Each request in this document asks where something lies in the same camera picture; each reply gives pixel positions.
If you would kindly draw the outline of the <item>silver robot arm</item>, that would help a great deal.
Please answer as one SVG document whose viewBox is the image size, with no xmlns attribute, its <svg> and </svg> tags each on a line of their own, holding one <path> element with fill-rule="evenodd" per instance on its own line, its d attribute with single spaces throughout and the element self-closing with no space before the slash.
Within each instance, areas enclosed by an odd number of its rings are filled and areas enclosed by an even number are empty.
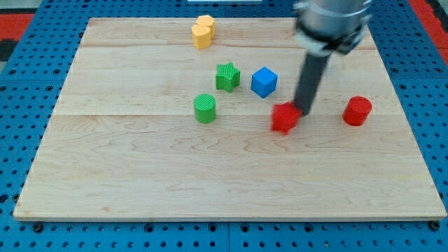
<svg viewBox="0 0 448 252">
<path fill-rule="evenodd" d="M 295 39 L 308 53 L 326 57 L 349 54 L 364 38 L 372 0 L 299 0 Z"/>
</svg>

